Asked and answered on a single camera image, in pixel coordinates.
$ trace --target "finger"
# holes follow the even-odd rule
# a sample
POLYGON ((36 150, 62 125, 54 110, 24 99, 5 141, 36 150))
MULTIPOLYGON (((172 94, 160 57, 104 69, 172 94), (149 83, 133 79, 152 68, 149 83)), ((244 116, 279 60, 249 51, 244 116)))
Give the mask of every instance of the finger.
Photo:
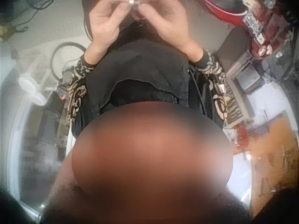
POLYGON ((141 4, 138 11, 143 15, 156 29, 164 26, 167 21, 149 4, 141 4))
POLYGON ((119 4, 119 6, 115 9, 109 19, 110 25, 113 27, 118 27, 125 19, 125 17, 129 14, 130 10, 131 9, 127 3, 119 4))
POLYGON ((111 13, 113 5, 125 2, 128 3, 128 0, 99 0, 93 8, 93 12, 102 16, 108 16, 111 13))

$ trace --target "wooden surface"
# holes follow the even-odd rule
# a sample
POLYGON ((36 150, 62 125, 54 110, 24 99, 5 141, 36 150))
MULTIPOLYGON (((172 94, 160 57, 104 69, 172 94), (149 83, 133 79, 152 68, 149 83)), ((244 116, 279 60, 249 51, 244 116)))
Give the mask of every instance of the wooden surface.
POLYGON ((250 139, 248 150, 252 162, 251 212, 256 216, 273 196, 275 189, 298 185, 298 142, 284 113, 270 125, 270 134, 250 139), (289 164, 284 167, 284 152, 289 164))

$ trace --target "patterned sleeve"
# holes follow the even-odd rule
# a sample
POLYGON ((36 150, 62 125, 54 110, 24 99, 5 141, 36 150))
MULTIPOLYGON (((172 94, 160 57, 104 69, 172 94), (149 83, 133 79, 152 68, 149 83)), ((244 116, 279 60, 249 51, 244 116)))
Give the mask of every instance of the patterned sleeve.
POLYGON ((67 107, 67 124, 70 126, 78 113, 82 103, 82 98, 87 93, 85 78, 95 68, 96 65, 88 64, 84 56, 82 56, 77 66, 74 67, 72 72, 72 81, 68 86, 68 107, 67 107))
POLYGON ((228 117, 227 102, 225 96, 229 85, 226 82, 226 74, 221 65, 216 61, 210 52, 204 50, 203 58, 194 64, 195 70, 205 75, 210 83, 210 91, 212 92, 214 104, 217 113, 223 122, 228 117))

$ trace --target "wrist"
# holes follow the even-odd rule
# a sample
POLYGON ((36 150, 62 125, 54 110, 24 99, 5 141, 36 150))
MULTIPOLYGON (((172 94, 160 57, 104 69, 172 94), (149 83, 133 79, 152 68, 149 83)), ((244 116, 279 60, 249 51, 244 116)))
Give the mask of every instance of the wrist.
POLYGON ((104 57, 108 47, 91 43, 84 53, 84 59, 88 64, 96 65, 104 57))
POLYGON ((191 40, 188 44, 186 44, 181 51, 186 54, 189 61, 193 63, 199 62, 204 55, 203 48, 194 40, 191 40))

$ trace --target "hand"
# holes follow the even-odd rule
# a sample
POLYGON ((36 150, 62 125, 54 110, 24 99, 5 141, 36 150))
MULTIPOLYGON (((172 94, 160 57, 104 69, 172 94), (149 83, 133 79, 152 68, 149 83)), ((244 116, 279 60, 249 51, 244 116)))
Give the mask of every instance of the hand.
POLYGON ((199 61, 203 49, 191 38, 187 13, 178 0, 159 0, 163 16, 150 4, 141 4, 139 12, 156 28, 163 40, 185 53, 192 62, 199 61))
POLYGON ((100 0, 89 14, 93 41, 85 53, 89 64, 97 64, 120 32, 120 23, 130 12, 127 0, 100 0))

